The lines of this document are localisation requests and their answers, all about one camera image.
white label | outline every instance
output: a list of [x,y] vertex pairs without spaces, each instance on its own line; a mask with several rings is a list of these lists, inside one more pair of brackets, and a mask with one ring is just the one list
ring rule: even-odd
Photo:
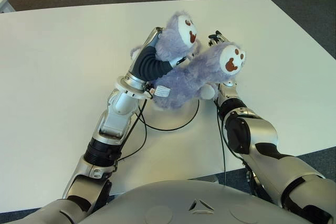
[[155,95],[158,97],[167,97],[169,95],[170,89],[164,86],[157,86]]

plush toy face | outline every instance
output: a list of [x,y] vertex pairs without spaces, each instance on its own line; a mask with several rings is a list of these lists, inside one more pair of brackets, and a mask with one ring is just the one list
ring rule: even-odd
[[236,74],[242,67],[245,61],[246,53],[234,45],[229,45],[224,48],[220,55],[220,68],[228,75]]
[[183,43],[185,43],[188,48],[191,48],[195,43],[197,30],[190,17],[186,15],[179,16],[178,28],[178,33],[180,34]]

tabletop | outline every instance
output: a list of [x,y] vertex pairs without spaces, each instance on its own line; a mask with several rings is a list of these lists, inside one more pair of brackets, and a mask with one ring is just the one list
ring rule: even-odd
[[[335,146],[336,61],[271,0],[183,0],[76,6],[0,15],[0,212],[62,196],[130,50],[177,10],[193,17],[204,47],[220,30],[247,55],[240,97],[270,121],[282,153]],[[139,123],[123,152],[143,141]],[[241,168],[227,149],[227,170]],[[112,194],[146,183],[224,170],[216,109],[201,101],[175,132],[148,131],[119,163]]]

purple plush toy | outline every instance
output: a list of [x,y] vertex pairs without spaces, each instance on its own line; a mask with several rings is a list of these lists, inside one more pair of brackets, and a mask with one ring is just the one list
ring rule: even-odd
[[[160,34],[160,39],[155,45],[156,59],[169,61],[173,67],[184,57],[199,53],[201,44],[196,40],[197,30],[187,12],[176,12],[167,22]],[[134,59],[142,46],[131,50]]]
[[154,95],[153,101],[163,109],[178,109],[188,100],[200,97],[207,85],[211,89],[213,83],[232,79],[245,59],[245,52],[236,44],[217,44],[195,57],[186,67],[174,68],[157,79],[154,88],[164,90],[165,95],[169,94],[167,97]]

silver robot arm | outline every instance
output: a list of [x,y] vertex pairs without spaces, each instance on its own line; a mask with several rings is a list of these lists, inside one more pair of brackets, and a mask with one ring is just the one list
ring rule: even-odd
[[[216,32],[209,45],[227,41]],[[230,149],[240,154],[272,202],[312,223],[336,223],[336,183],[297,157],[279,153],[272,124],[239,98],[234,80],[219,86],[217,106]]]
[[163,76],[176,66],[176,62],[155,59],[155,44],[161,32],[160,27],[152,30],[127,74],[117,79],[116,89],[108,98],[107,109],[101,115],[62,199],[13,223],[78,223],[106,205],[112,186],[109,177],[117,170],[121,150],[131,132],[131,117],[139,100],[151,97],[146,88],[147,82]]

